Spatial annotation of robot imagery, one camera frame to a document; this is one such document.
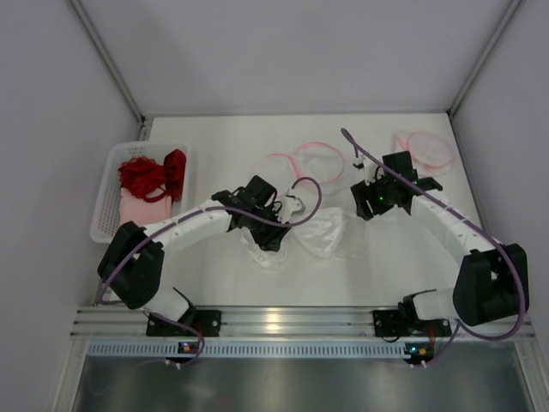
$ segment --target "plastic basket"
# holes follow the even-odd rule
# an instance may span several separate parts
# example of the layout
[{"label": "plastic basket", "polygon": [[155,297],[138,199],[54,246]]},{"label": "plastic basket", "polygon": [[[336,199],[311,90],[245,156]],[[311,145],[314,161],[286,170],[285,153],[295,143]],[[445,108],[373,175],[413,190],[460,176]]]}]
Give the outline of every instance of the plastic basket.
[{"label": "plastic basket", "polygon": [[120,180],[118,168],[132,157],[146,156],[162,164],[170,152],[178,148],[187,157],[183,194],[180,202],[172,204],[172,216],[178,215],[192,206],[189,196],[189,184],[192,179],[192,156],[188,145],[178,142],[130,142],[122,143],[111,149],[106,161],[100,191],[95,202],[94,217],[89,235],[97,243],[111,243],[120,222]]}]

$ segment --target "perforated metal strip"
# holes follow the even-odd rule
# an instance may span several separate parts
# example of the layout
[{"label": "perforated metal strip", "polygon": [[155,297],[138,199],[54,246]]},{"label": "perforated metal strip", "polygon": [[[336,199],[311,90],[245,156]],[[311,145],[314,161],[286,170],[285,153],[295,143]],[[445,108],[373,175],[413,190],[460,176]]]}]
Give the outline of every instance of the perforated metal strip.
[{"label": "perforated metal strip", "polygon": [[[188,357],[184,341],[108,341],[91,342],[88,356]],[[324,359],[402,359],[404,343],[384,342],[207,342],[204,358],[324,358]]]}]

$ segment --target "folded pink towel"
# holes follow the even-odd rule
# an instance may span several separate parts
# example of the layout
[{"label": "folded pink towel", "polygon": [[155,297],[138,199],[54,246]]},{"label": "folded pink towel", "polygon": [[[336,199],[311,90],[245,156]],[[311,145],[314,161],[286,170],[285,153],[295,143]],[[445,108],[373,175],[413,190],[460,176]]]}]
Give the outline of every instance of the folded pink towel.
[{"label": "folded pink towel", "polygon": [[[159,195],[162,189],[164,189],[164,186],[148,196]],[[133,197],[130,191],[124,188],[120,190],[120,195],[120,226],[128,221],[133,221],[137,226],[143,226],[163,221],[172,214],[172,198],[169,196],[161,198],[158,202],[147,203],[142,199]]]}]

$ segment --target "gray floor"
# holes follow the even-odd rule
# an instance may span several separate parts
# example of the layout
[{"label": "gray floor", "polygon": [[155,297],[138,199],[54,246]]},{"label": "gray floor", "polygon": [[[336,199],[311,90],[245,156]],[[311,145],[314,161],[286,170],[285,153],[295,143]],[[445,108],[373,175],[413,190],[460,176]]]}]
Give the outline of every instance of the gray floor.
[{"label": "gray floor", "polygon": [[[427,370],[401,360],[201,360],[177,371],[88,358],[76,411],[526,411],[511,343],[455,344]],[[101,395],[93,395],[109,386]]]}]

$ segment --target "white wall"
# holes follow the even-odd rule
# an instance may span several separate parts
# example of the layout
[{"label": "white wall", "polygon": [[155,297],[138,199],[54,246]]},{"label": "white wall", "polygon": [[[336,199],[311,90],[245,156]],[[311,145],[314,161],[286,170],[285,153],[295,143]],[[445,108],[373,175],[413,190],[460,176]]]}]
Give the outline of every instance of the white wall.
[{"label": "white wall", "polygon": [[0,409],[45,410],[102,248],[109,148],[136,123],[62,0],[0,3]]},{"label": "white wall", "polygon": [[147,114],[445,111],[509,0],[82,0]]},{"label": "white wall", "polygon": [[549,362],[549,2],[527,0],[456,118],[489,228],[526,249],[530,314]]}]

